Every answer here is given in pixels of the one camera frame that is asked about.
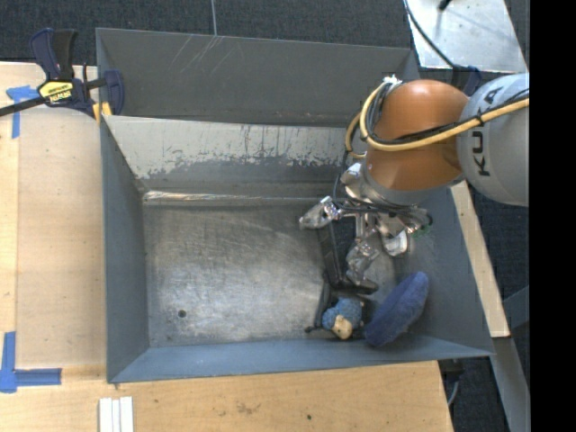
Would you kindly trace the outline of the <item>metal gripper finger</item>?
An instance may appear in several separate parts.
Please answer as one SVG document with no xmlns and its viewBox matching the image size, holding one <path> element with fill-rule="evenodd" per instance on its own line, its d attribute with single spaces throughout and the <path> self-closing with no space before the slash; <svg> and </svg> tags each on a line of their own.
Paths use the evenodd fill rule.
<svg viewBox="0 0 576 432">
<path fill-rule="evenodd" d="M 339 208 L 328 195 L 308 209 L 299 218 L 299 227 L 301 230 L 322 229 L 328 226 L 332 221 L 339 220 L 342 215 L 343 209 Z"/>
<path fill-rule="evenodd" d="M 355 286 L 373 286 L 365 273 L 379 254 L 380 249 L 372 240 L 357 238 L 346 254 L 346 278 Z"/>
</svg>

